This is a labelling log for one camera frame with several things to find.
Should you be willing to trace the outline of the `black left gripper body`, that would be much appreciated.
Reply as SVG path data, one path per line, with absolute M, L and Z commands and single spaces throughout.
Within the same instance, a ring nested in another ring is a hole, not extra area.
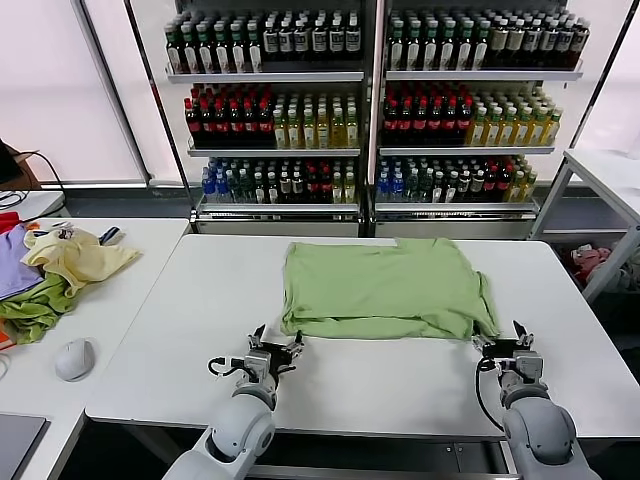
M 262 347 L 257 349 L 260 352 L 267 353 L 269 359 L 269 373 L 271 376 L 279 376 L 282 373 L 295 369 L 293 365 L 294 359 L 286 351 L 286 345 L 264 342 Z

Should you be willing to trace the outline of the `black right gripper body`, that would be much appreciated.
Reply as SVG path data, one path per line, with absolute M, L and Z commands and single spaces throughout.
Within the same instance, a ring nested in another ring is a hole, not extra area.
M 517 339 L 495 339 L 482 346 L 484 358 L 514 358 L 518 351 L 530 351 L 529 345 Z

